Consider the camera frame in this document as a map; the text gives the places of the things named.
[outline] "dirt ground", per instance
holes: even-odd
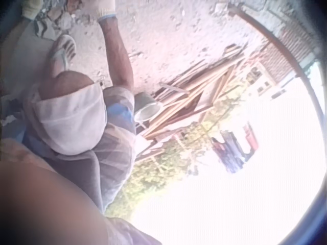
[[[226,46],[248,43],[246,55],[260,48],[264,38],[249,24],[227,13],[227,1],[215,0],[138,0],[117,1],[120,31],[129,53],[135,79],[135,93],[153,93],[159,82],[169,82],[204,59],[216,62]],[[264,6],[263,0],[248,0],[253,9]],[[266,11],[248,13],[274,33],[281,23]],[[90,76],[94,81],[110,85],[106,51],[100,26],[73,18],[69,33],[78,48],[72,70]],[[36,37],[31,24],[21,37],[7,82],[10,90],[19,94],[22,82],[25,87],[34,83],[43,70],[46,54],[52,42]]]

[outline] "flip-flop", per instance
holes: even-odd
[[[61,35],[55,41],[53,49],[50,51],[50,60],[60,57],[64,70],[69,69],[69,64],[76,55],[77,47],[75,40],[70,35]]]

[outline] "metal bucket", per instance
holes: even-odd
[[[135,95],[134,119],[141,123],[152,119],[162,109],[162,103],[156,101],[145,92]]]

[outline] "work glove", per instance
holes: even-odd
[[[22,16],[34,20],[43,6],[43,0],[24,0],[22,3]]]
[[[85,10],[98,21],[116,16],[115,0],[85,0]]]

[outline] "lumber pile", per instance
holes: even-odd
[[[173,137],[178,129],[183,127],[181,122],[194,116],[201,115],[214,108],[214,103],[224,92],[226,85],[236,77],[236,69],[245,60],[242,48],[231,45],[225,49],[223,59],[208,67],[203,60],[192,66],[169,84],[162,84],[155,99],[163,104],[163,110],[149,122],[139,133],[146,140],[160,143],[164,135]],[[211,103],[197,108],[198,102],[205,89],[215,85]],[[145,155],[138,156],[138,161],[160,154],[161,151],[146,149]]]

